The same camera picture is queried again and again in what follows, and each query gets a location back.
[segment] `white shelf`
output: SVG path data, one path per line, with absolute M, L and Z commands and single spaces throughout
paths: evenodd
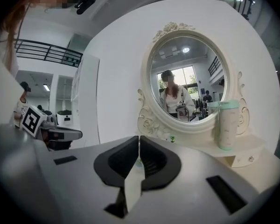
M 265 142 L 262 139 L 250 134 L 247 136 L 237 137 L 232 150 L 222 150 L 214 141 L 207 141 L 199 145 L 188 147 L 205 152 L 213 157 L 229 157 L 246 154 L 247 151 L 260 151 L 264 146 Z

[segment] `railing post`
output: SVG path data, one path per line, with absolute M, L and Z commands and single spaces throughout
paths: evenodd
M 20 46 L 22 45 L 22 43 L 23 43 L 23 41 L 21 41 L 21 43 L 19 44 L 19 47 L 18 47 L 18 49 L 16 50 L 16 52 L 18 52 L 18 50 L 19 50 Z
M 48 53 L 49 53 L 50 49 L 51 49 L 51 46 L 49 47 L 49 49 L 48 49 L 48 51 L 47 51 L 47 53 L 46 53 L 46 55 L 45 55 L 45 58 L 43 59 L 44 61 L 46 60 L 46 58 L 47 58 L 47 56 L 48 56 Z

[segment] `tree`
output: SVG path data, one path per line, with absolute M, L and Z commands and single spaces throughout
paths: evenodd
M 190 84 L 197 83 L 196 77 L 194 74 L 190 75 Z
M 162 79 L 159 79 L 159 89 L 165 89 L 165 88 L 166 88 L 166 85 L 164 84 Z
M 198 92 L 198 87 L 191 87 L 188 88 L 189 94 L 197 93 Z

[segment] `ornate mirror frame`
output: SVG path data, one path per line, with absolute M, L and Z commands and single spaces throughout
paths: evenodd
M 240 112 L 237 134 L 243 134 L 249 126 L 250 115 L 241 91 L 245 86 L 244 84 L 240 84 L 242 73 L 234 69 L 231 60 L 228 58 L 228 54 L 219 47 L 218 42 L 214 43 L 210 38 L 206 37 L 203 32 L 200 32 L 193 26 L 184 23 L 177 25 L 175 22 L 170 22 L 163 30 L 157 32 L 156 36 L 148 46 L 147 52 L 142 61 L 142 89 L 139 89 L 138 93 L 141 95 L 139 100 L 142 101 L 143 104 L 138 117 L 139 131 L 144 135 L 160 138 L 163 134 L 171 133 L 172 131 L 173 133 L 197 134 L 210 131 L 215 127 L 217 112 L 211 114 L 206 119 L 195 123 L 183 122 L 169 116 L 161 108 L 153 95 L 150 79 L 154 54 L 164 41 L 181 35 L 190 36 L 200 40 L 213 49 L 218 56 L 225 75 L 225 87 L 222 101 L 231 99 L 239 100 Z

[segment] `mirror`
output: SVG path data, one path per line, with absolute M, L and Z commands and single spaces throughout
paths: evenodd
M 224 83 L 216 53 L 197 37 L 168 38 L 153 53 L 150 85 L 158 104 L 175 119 L 207 118 L 207 104 L 222 99 Z

